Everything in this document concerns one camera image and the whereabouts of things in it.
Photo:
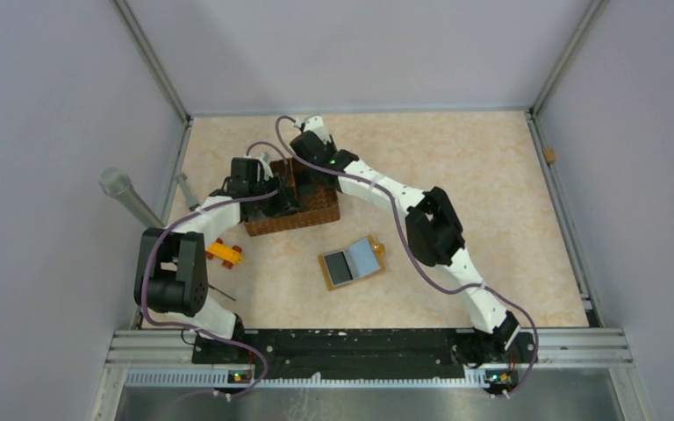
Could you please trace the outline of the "brown wicker divided basket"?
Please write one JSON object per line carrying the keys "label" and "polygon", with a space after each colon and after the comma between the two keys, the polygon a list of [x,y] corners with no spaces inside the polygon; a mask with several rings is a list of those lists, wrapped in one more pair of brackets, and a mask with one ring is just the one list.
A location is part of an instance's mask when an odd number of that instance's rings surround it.
{"label": "brown wicker divided basket", "polygon": [[249,236],[323,225],[340,219],[337,191],[315,183],[310,177],[310,169],[300,162],[289,158],[288,163],[292,168],[287,186],[301,208],[295,213],[272,218],[266,218],[261,213],[250,218],[243,223]]}

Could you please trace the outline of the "grey card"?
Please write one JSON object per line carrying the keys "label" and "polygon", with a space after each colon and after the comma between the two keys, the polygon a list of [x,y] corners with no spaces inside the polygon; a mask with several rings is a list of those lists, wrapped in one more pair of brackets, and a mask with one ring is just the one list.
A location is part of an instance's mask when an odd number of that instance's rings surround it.
{"label": "grey card", "polygon": [[326,268],[326,278],[331,287],[338,288],[354,280],[345,252],[324,254],[322,260]]}

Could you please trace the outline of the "orange leather card holder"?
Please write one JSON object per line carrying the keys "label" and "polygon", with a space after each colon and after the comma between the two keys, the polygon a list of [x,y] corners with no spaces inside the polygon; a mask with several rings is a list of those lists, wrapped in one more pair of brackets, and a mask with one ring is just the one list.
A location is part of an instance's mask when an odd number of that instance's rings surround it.
{"label": "orange leather card holder", "polygon": [[[343,251],[346,253],[348,257],[348,263],[353,273],[354,280],[338,288],[333,288],[329,285],[329,282],[326,278],[326,268],[322,260],[322,256],[324,254],[339,251]],[[381,274],[386,270],[384,254],[385,254],[384,244],[377,241],[372,235],[368,235],[362,239],[359,239],[355,243],[346,248],[320,254],[318,257],[318,262],[322,271],[322,275],[325,278],[326,288],[329,291],[342,289],[357,282],[369,279],[370,277],[373,277],[375,275]]]}

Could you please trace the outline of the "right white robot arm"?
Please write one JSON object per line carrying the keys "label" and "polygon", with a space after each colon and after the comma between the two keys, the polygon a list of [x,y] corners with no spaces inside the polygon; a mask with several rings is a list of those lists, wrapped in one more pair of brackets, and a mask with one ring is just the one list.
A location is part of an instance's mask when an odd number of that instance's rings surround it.
{"label": "right white robot arm", "polygon": [[502,361],[514,351],[521,325],[512,303],[489,287],[472,262],[459,217],[444,189],[419,189],[375,170],[358,155],[339,149],[320,115],[279,117],[298,130],[289,153],[312,179],[388,211],[410,262],[433,288],[458,295],[479,337],[482,355]]}

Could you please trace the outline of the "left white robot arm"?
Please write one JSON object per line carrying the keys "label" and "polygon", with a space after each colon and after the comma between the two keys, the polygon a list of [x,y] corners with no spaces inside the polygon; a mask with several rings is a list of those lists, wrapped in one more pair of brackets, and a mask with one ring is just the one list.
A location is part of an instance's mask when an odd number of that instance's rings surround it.
{"label": "left white robot arm", "polygon": [[273,169],[265,155],[234,158],[229,176],[201,205],[142,233],[133,298],[147,321],[151,312],[169,314],[172,325],[214,339],[212,349],[221,360],[243,357],[247,341],[235,331],[238,316],[209,296],[206,249],[236,225],[301,210],[292,165],[282,163]]}

